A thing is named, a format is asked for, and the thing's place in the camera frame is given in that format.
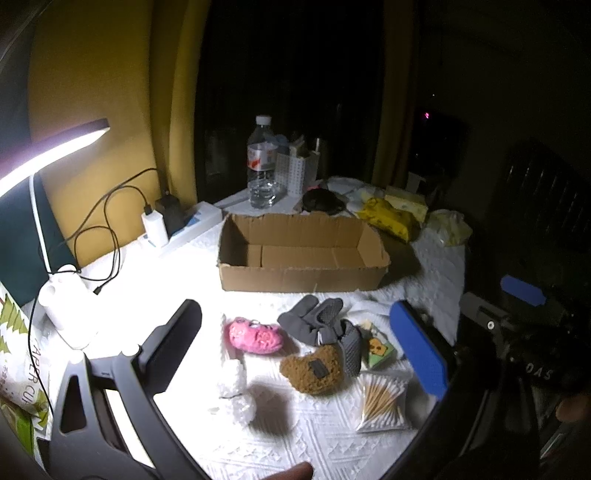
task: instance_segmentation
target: human hand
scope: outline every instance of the human hand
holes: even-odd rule
[[[311,480],[314,469],[308,462],[299,463],[285,472],[268,476],[264,480]]]

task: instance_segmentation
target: open brown box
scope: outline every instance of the open brown box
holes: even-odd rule
[[[374,290],[390,257],[378,233],[357,218],[323,213],[229,215],[217,263],[224,290]]]

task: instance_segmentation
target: brown fuzzy toy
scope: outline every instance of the brown fuzzy toy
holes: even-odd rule
[[[310,395],[330,390],[343,378],[339,351],[333,345],[321,346],[305,356],[287,356],[281,361],[279,372],[298,392]]]

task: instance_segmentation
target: pink toy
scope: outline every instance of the pink toy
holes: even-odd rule
[[[241,317],[228,326],[228,339],[234,348],[250,353],[275,353],[283,347],[279,325],[262,325]]]

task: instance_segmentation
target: power strip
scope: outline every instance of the power strip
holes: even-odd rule
[[[185,227],[176,232],[163,247],[155,246],[145,233],[138,237],[138,242],[144,250],[161,257],[221,223],[222,211],[208,202],[200,202],[186,212],[185,218]]]

